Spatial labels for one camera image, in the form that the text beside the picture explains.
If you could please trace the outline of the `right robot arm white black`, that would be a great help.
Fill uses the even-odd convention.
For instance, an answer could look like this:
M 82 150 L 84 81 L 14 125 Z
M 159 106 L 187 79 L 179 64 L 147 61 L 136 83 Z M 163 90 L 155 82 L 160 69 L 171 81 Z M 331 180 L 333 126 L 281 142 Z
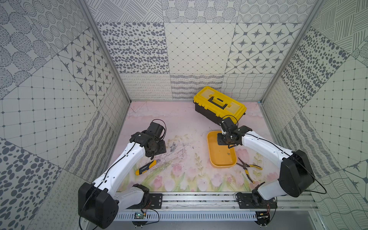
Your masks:
M 298 197 L 315 181 L 308 155 L 301 151 L 286 149 L 264 139 L 247 126 L 238 127 L 231 118 L 220 121 L 219 145 L 229 149 L 245 146 L 267 158 L 279 169 L 279 177 L 271 182 L 259 184 L 252 190 L 252 202 L 256 207 L 279 196 Z

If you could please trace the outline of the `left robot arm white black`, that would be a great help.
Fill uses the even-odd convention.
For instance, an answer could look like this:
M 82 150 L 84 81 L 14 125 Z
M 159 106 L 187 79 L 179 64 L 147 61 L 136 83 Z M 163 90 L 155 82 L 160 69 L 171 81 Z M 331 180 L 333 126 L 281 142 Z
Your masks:
M 151 194 L 149 188 L 134 184 L 132 188 L 119 192 L 121 183 L 141 158 L 150 162 L 139 168 L 139 175 L 155 165 L 154 157 L 166 153 L 164 137 L 166 125 L 152 120 L 149 127 L 133 134 L 128 145 L 114 163 L 92 183 L 84 183 L 78 190 L 78 215 L 94 224 L 96 228 L 106 229 L 112 224 L 118 212 L 125 209 L 139 209 L 138 219 L 145 220 L 148 210 L 156 211 L 162 207 L 162 194 Z

